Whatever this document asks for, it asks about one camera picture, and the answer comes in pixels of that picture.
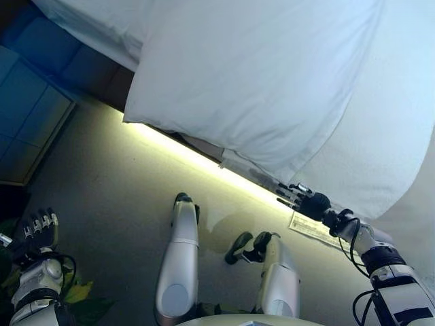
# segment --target gray carpet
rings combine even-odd
[[[123,124],[110,107],[83,104],[32,180],[26,215],[51,206],[60,219],[59,249],[77,259],[84,280],[94,281],[92,296],[116,300],[100,325],[154,325],[154,291],[178,192],[201,206],[201,301],[252,308],[261,266],[227,266],[223,255],[242,231],[269,230],[283,236],[299,266],[301,317],[353,325],[352,300],[370,285],[342,253],[289,231],[291,211],[272,194],[171,144],[166,149],[162,137]],[[372,316],[367,325],[376,325]]]

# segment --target green plant leaf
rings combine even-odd
[[[92,281],[87,282],[85,285],[74,284],[65,296],[65,302],[68,304],[74,304],[85,300],[89,296],[93,284],[94,282]]]
[[[17,221],[18,219],[5,219],[2,221],[0,223],[0,233],[3,233],[6,236],[12,236]]]
[[[93,326],[109,311],[115,302],[105,298],[86,299],[69,307],[77,326]]]

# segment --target white blanket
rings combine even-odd
[[[154,0],[32,0],[87,46],[135,71]]]
[[[236,151],[288,182],[345,110],[380,2],[185,0],[156,6],[124,121]]]
[[[434,31],[435,2],[386,1],[343,119],[293,182],[372,219],[404,195],[434,126]]]

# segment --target robotic hand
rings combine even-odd
[[[387,234],[370,227],[345,209],[339,213],[331,209],[325,195],[315,193],[304,185],[285,186],[277,193],[290,202],[278,201],[295,211],[322,222],[329,227],[330,235],[350,243],[349,258],[355,267],[370,279],[372,291],[362,293],[353,303],[353,315],[358,325],[363,325],[371,302],[382,326],[433,325],[435,300],[420,281],[414,269],[408,266]],[[357,264],[356,251],[364,264]],[[360,321],[355,305],[363,295],[371,294],[364,316]]]
[[[55,253],[58,240],[58,219],[56,214],[40,212],[41,219],[32,216],[32,226],[24,225],[23,241],[13,240],[0,234],[0,245],[20,266],[20,286],[12,297],[15,314],[10,326],[74,326],[75,322],[60,293],[64,287],[62,264],[71,256]]]

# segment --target robot finger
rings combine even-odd
[[[22,230],[24,231],[24,237],[25,237],[26,239],[28,239],[28,238],[33,238],[33,232],[32,232],[32,229],[31,229],[31,227],[30,227],[30,225],[29,225],[29,223],[28,223],[27,221],[25,221],[25,222],[23,223],[23,225],[22,225]]]
[[[48,215],[49,215],[49,218],[50,218],[50,224],[52,224],[54,226],[58,226],[59,225],[59,221],[58,221],[57,215],[53,211],[53,209],[48,208],[47,212],[48,212]]]
[[[39,220],[38,216],[36,214],[32,214],[30,216],[31,221],[32,221],[32,233],[34,235],[36,234],[40,234],[42,232],[42,223]]]

